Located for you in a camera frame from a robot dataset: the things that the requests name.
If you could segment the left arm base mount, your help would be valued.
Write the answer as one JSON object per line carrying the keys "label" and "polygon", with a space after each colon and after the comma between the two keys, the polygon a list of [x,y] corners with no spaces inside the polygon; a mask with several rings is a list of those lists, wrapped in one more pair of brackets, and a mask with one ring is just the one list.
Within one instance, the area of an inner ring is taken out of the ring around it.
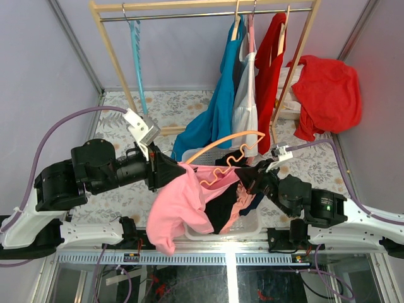
{"label": "left arm base mount", "polygon": [[135,237],[136,247],[139,251],[155,251],[156,247],[150,242],[146,230],[138,230]]}

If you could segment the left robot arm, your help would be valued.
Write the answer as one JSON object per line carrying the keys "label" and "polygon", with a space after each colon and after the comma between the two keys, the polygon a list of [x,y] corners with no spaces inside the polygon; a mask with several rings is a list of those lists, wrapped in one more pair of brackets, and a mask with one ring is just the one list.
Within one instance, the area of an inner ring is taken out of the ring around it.
{"label": "left robot arm", "polygon": [[71,158],[46,167],[33,180],[25,206],[1,217],[1,259],[31,260],[69,247],[138,249],[143,236],[129,217],[110,223],[77,224],[65,219],[73,208],[85,205],[87,195],[143,181],[150,191],[164,187],[186,173],[175,160],[151,144],[116,158],[112,144],[90,140],[71,150]]}

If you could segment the pink t shirt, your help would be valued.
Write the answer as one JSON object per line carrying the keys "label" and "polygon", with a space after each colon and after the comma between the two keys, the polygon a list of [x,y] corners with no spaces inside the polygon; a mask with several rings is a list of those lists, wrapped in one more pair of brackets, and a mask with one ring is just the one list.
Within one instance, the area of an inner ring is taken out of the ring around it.
{"label": "pink t shirt", "polygon": [[196,232],[211,227],[205,214],[206,198],[215,192],[200,184],[207,169],[205,165],[180,163],[186,173],[163,187],[154,201],[146,224],[146,234],[157,251],[171,256],[174,239],[185,234],[184,224]]}

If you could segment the orange hanger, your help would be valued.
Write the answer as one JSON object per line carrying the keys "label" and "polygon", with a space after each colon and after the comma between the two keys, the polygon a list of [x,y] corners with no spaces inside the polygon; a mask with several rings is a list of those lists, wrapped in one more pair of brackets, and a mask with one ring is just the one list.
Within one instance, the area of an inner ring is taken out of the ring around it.
{"label": "orange hanger", "polygon": [[259,131],[243,131],[243,132],[238,132],[235,134],[230,134],[222,139],[216,140],[212,143],[210,143],[208,146],[202,148],[200,151],[198,151],[197,153],[195,153],[192,157],[190,157],[186,163],[188,165],[190,165],[194,160],[196,160],[199,156],[205,154],[206,152],[210,151],[212,148],[217,147],[218,145],[222,144],[223,142],[232,140],[234,138],[238,138],[241,136],[247,136],[247,135],[253,135],[255,134],[257,136],[257,140],[254,142],[253,145],[249,146],[246,143],[243,143],[239,150],[241,151],[241,156],[239,158],[235,158],[234,156],[229,156],[229,158],[227,159],[226,163],[227,163],[227,168],[225,170],[222,170],[220,167],[216,167],[215,170],[213,171],[213,176],[215,177],[212,181],[207,181],[207,180],[201,180],[199,183],[202,184],[206,184],[208,186],[213,185],[214,183],[216,183],[216,181],[218,180],[218,176],[217,176],[217,172],[219,172],[222,175],[225,175],[231,168],[231,163],[230,161],[233,160],[235,163],[239,162],[245,155],[244,152],[244,148],[246,148],[247,150],[251,150],[252,148],[254,148],[266,135],[262,132]]}

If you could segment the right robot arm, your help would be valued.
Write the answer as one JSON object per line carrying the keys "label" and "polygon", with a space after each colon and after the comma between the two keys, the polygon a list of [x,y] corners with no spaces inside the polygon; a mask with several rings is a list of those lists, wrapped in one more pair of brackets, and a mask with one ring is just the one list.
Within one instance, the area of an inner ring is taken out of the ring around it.
{"label": "right robot arm", "polygon": [[269,230],[269,249],[366,247],[403,258],[403,225],[380,222],[344,195],[314,189],[298,177],[281,179],[277,169],[269,168],[271,164],[262,161],[235,170],[248,193],[266,196],[291,219],[288,231]]}

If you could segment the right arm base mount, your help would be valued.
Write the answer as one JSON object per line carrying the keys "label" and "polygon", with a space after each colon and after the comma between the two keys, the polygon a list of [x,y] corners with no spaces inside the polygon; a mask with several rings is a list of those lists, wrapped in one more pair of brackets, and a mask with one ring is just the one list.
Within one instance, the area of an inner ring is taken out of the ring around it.
{"label": "right arm base mount", "polygon": [[297,248],[289,241],[289,230],[267,228],[269,253],[296,253]]}

